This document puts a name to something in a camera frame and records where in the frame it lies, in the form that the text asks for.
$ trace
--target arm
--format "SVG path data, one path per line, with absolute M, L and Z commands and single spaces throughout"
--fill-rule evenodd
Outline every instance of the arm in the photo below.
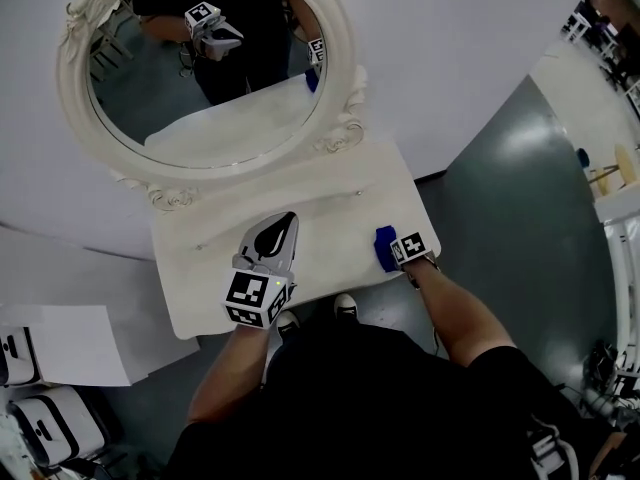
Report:
M 451 361 L 469 366 L 487 350 L 515 347 L 505 328 L 480 300 L 427 260 L 421 258 L 404 267 L 418 282 L 433 326 Z
M 314 39 L 320 39 L 322 37 L 322 30 L 320 24 L 316 19 L 316 15 L 313 14 L 311 8 L 304 0 L 289 0 L 291 8 L 296 18 L 300 22 L 304 34 L 307 36 L 307 41 L 313 41 Z
M 140 26 L 145 34 L 162 41 L 191 41 L 184 18 L 177 16 L 142 16 Z
M 230 416 L 262 381 L 269 332 L 239 325 L 200 384 L 189 423 L 214 423 Z

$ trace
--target white appliance with black stripe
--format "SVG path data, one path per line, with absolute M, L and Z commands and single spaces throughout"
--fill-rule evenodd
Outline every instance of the white appliance with black stripe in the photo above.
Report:
M 9 404 L 38 466 L 51 467 L 103 448 L 109 434 L 91 405 L 70 386 Z
M 0 326 L 0 384 L 20 386 L 40 380 L 28 327 Z

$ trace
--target white marker cube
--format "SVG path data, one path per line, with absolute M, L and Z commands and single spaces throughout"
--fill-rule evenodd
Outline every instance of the white marker cube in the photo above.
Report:
M 289 302 L 286 277 L 231 269 L 221 301 L 232 322 L 268 329 Z
M 391 253 L 398 266 L 424 256 L 429 250 L 420 233 L 413 233 L 391 242 Z
M 322 39 L 309 41 L 307 44 L 307 53 L 312 66 L 322 64 L 324 62 L 324 41 Z
M 198 25 L 219 18 L 221 12 L 220 9 L 207 2 L 202 2 L 185 12 L 184 18 L 191 37 L 193 38 L 194 31 L 197 31 Z

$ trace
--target person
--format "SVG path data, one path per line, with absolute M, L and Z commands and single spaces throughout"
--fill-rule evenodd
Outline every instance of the person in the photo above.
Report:
M 291 40 L 283 0 L 131 0 L 145 34 L 185 43 L 196 81 L 211 105 L 219 105 L 288 78 Z M 244 36 L 242 46 L 215 61 L 191 43 L 184 13 L 201 2 L 218 7 Z M 321 37 L 315 15 L 303 0 L 287 0 L 307 39 Z
M 449 360 L 402 332 L 360 323 L 354 299 L 342 294 L 330 315 L 319 311 L 304 326 L 281 313 L 283 345 L 261 389 L 269 333 L 238 326 L 193 398 L 163 478 L 539 478 L 528 432 L 551 426 L 587 478 L 619 435 L 581 419 L 485 304 L 435 261 L 403 268 Z

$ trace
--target vanity table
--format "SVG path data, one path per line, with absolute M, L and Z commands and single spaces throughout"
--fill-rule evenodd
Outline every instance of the vanity table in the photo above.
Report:
M 376 142 L 365 131 L 360 114 L 366 71 L 356 64 L 354 35 L 339 0 L 260 2 L 262 8 L 276 9 L 271 14 L 251 14 L 249 1 L 237 0 L 243 12 L 236 12 L 236 0 L 182 0 L 219 7 L 241 33 L 242 45 L 213 60 L 194 39 L 194 90 L 205 92 L 209 101 L 211 91 L 218 91 L 216 101 L 186 112 L 149 135 L 144 145 L 120 125 L 132 116 L 122 119 L 110 106 L 113 99 L 127 97 L 126 79 L 121 94 L 105 94 L 88 76 L 90 38 L 115 1 L 78 0 L 67 7 L 57 61 L 59 95 L 81 146 L 107 164 L 119 182 L 145 190 L 156 210 L 154 250 L 179 338 L 232 330 L 235 324 L 218 303 L 231 258 L 245 232 L 276 213 L 292 211 L 300 221 L 292 267 L 297 288 L 290 307 L 398 275 L 385 273 L 377 261 L 376 228 L 392 225 L 399 236 L 418 231 L 440 253 L 397 147 Z M 147 12 L 136 9 L 141 1 L 132 0 L 139 14 Z M 153 12 L 160 15 L 154 20 L 164 19 L 164 12 Z M 247 15 L 258 23 L 247 21 Z M 264 16 L 272 21 L 263 23 Z M 158 41 L 148 27 L 129 23 L 140 27 L 139 41 Z M 265 29 L 272 31 L 270 48 L 280 51 L 279 57 L 273 52 L 261 57 L 258 36 Z M 273 32 L 281 30 L 288 39 Z M 319 40 L 319 57 L 300 59 L 300 48 L 289 49 L 296 41 L 317 47 Z M 134 55 L 135 62 L 145 62 Z M 230 73 L 246 90 L 224 86 L 234 83 Z M 317 88 L 307 83 L 313 75 Z M 154 81 L 166 90 L 150 94 L 145 104 L 163 108 L 172 84 L 180 81 Z M 244 95 L 237 97 L 238 90 Z M 234 96 L 218 101 L 225 94 Z

